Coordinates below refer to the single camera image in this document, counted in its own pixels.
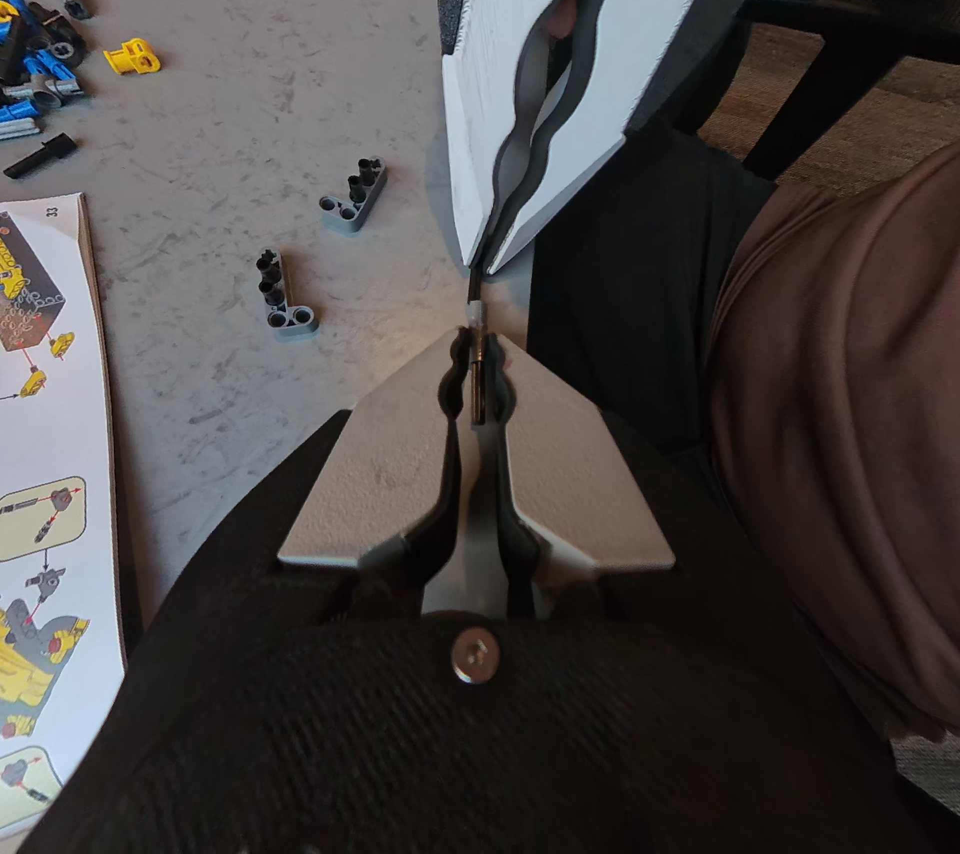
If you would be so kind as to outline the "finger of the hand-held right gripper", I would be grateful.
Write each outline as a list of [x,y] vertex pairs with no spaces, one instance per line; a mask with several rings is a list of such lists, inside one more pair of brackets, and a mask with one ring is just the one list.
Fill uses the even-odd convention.
[[522,174],[521,140],[532,133],[533,102],[521,92],[522,62],[556,0],[442,0],[452,45],[441,58],[453,222],[465,266],[478,260],[498,211],[505,156]]
[[493,274],[516,256],[619,150],[694,0],[580,0],[571,57],[529,164],[486,255]]

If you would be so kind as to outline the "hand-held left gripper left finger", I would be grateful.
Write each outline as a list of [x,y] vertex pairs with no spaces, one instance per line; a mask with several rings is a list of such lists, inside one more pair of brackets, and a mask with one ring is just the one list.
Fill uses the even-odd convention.
[[457,420],[470,365],[466,328],[366,394],[347,417],[277,558],[422,588],[457,539]]

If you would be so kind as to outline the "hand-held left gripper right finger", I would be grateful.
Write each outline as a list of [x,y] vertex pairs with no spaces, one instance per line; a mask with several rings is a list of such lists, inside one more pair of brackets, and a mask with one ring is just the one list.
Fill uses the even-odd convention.
[[488,347],[499,557],[511,617],[676,555],[596,404],[503,335]]

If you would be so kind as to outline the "dark grey axle connector sleeve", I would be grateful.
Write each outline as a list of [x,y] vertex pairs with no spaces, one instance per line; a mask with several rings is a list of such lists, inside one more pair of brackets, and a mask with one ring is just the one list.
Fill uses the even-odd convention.
[[469,366],[471,376],[471,423],[475,427],[486,424],[486,351],[488,340],[487,306],[481,299],[466,304],[465,319],[469,330]]

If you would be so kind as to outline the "grey stone-look desk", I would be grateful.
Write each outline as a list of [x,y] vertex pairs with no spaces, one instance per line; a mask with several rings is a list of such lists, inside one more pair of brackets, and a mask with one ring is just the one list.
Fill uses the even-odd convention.
[[[436,0],[88,0],[71,158],[2,199],[85,194],[111,385],[122,584],[145,626],[227,512],[330,415],[462,321]],[[103,51],[147,41],[161,71]],[[357,162],[388,181],[327,227]],[[313,336],[267,325],[282,255]]]

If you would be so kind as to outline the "black office chair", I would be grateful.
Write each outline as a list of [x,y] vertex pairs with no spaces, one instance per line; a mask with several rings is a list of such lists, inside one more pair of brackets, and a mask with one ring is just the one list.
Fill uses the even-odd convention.
[[754,24],[818,36],[822,47],[750,150],[745,166],[777,179],[903,58],[959,63],[959,0],[745,0],[676,126],[694,134],[733,82]]

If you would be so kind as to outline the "grey L-shaped beam with pins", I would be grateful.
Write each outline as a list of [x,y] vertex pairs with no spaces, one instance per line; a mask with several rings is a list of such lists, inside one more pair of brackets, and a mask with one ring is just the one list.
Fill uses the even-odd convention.
[[267,325],[279,341],[303,340],[316,334],[319,319],[312,308],[295,303],[282,255],[265,248],[256,259],[257,289],[262,298]]
[[318,200],[321,221],[330,229],[344,235],[358,233],[388,181],[388,168],[377,157],[365,157],[357,162],[357,169],[346,180],[344,199],[324,195]]

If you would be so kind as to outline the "person's black pants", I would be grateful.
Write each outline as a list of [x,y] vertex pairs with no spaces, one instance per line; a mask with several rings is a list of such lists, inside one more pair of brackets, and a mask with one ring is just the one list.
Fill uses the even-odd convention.
[[527,352],[691,477],[710,471],[701,378],[714,308],[775,190],[652,124],[534,241]]

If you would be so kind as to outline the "person's brown sweater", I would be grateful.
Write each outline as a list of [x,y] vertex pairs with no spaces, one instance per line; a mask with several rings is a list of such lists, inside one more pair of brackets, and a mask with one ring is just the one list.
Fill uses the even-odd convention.
[[959,154],[837,197],[777,187],[706,366],[713,461],[882,733],[959,726]]

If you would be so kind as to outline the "open instruction booklet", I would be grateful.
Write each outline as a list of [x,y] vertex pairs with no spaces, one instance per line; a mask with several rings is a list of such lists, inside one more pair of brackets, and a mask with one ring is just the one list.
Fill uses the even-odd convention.
[[1,832],[47,812],[126,671],[86,199],[1,208]]

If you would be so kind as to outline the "yellow connector piece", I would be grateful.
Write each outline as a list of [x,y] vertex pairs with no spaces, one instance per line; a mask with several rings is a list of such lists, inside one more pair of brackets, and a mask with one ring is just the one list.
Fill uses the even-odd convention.
[[118,49],[104,50],[102,55],[110,69],[119,76],[154,74],[162,70],[159,56],[147,41],[140,38],[130,39]]

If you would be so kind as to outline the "pile of small building pieces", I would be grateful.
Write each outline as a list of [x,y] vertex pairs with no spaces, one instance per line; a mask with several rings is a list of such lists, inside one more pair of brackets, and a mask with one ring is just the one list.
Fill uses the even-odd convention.
[[78,69],[89,53],[66,15],[32,0],[1,0],[1,120],[34,122],[89,96]]

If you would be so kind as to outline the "black axle pin with stop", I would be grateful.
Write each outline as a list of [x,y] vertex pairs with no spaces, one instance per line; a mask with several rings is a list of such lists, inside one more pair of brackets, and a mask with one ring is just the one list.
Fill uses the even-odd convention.
[[41,146],[26,157],[3,169],[3,176],[14,181],[30,177],[44,167],[64,160],[79,149],[76,140],[66,133],[60,133],[50,140],[42,142]]

